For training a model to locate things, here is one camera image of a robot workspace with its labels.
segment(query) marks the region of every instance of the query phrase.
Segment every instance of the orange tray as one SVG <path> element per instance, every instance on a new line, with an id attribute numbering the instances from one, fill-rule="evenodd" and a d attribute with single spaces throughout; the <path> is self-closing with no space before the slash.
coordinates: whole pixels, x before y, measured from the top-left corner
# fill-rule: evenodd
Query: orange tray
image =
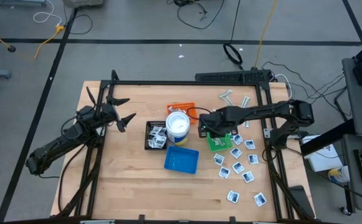
<path id="1" fill-rule="evenodd" d="M 167 113 L 168 113 L 168 114 L 171 113 L 170 110 L 168 109 L 170 106 L 171 106 L 174 110 L 180 109 L 180 110 L 185 110 L 185 111 L 187 111 L 187 109 L 189 109 L 189 108 L 194 108 L 194 107 L 196 107 L 196 105 L 195 105 L 193 102 L 191 102 L 191 103 L 175 103 L 175 104 L 172 104 L 172 105 L 167 105 Z M 189 110 L 189 114 L 190 114 L 193 118 L 198 118 L 198 113 L 196 112 L 196 109 L 190 109 L 190 110 Z M 191 117 L 189 116 L 189 120 L 190 120 L 191 124 L 194 124 L 194 123 L 196 123 L 196 121 L 197 121 L 196 119 L 193 119 L 193 118 L 191 118 Z"/>

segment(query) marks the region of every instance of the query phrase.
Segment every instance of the green object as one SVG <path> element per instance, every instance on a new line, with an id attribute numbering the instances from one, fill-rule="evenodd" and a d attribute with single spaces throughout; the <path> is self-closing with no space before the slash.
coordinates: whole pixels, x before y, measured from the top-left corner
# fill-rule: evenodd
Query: green object
<path id="1" fill-rule="evenodd" d="M 221 144 L 216 145 L 215 139 L 220 140 L 222 142 L 222 145 Z M 225 137 L 223 137 L 223 138 L 211 138 L 210 133 L 207 133 L 207 143 L 208 143 L 208 146 L 209 146 L 211 152 L 221 151 L 221 150 L 229 149 L 230 147 L 232 147 L 230 134 L 226 134 Z"/>

